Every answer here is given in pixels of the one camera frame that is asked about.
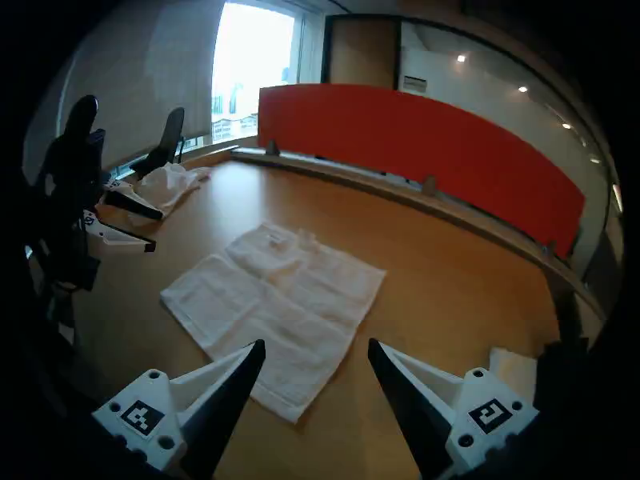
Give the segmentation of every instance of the ceiling light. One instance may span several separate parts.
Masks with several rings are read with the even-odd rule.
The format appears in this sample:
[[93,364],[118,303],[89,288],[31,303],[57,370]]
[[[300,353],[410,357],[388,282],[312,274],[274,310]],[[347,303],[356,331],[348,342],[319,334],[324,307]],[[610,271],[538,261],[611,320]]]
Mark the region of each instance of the ceiling light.
[[613,188],[614,188],[615,199],[616,199],[616,202],[618,203],[618,210],[620,210],[620,213],[622,213],[622,196],[620,194],[620,187],[614,184]]

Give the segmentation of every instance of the chair backrest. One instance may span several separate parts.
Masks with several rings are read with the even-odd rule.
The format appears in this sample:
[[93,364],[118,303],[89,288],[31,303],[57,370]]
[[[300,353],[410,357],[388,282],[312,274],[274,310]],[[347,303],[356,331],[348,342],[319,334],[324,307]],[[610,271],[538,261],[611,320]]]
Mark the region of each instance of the chair backrest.
[[66,121],[64,136],[86,138],[91,132],[98,114],[98,99],[93,95],[86,95],[76,102]]
[[172,152],[171,158],[175,155],[178,142],[182,136],[182,124],[185,121],[185,109],[181,106],[173,109],[166,119],[165,130],[162,132],[159,146],[164,150]]

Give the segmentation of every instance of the glass wall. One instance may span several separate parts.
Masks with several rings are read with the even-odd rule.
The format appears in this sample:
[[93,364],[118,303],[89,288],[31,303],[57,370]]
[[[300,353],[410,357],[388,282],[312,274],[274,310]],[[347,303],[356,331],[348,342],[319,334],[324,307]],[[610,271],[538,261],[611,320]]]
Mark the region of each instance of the glass wall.
[[545,155],[580,189],[586,203],[571,263],[583,274],[605,224],[610,186],[602,152],[564,100],[510,56],[419,23],[402,24],[399,75],[400,91],[449,103],[501,126]]

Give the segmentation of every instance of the folded white towel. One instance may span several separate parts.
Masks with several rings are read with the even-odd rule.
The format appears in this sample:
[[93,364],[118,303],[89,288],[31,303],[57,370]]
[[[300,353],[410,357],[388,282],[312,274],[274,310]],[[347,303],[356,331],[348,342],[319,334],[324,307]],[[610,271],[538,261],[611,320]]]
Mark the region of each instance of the folded white towel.
[[161,293],[212,358],[263,338],[252,397],[296,422],[344,358],[385,273],[317,243],[261,225]]

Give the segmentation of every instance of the window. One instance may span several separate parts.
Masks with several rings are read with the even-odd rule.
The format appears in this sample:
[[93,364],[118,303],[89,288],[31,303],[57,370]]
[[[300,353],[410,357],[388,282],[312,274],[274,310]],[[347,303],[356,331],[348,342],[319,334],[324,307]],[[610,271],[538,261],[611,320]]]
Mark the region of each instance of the window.
[[256,135],[260,89],[296,83],[301,40],[296,17],[266,2],[225,4],[214,56],[213,142]]

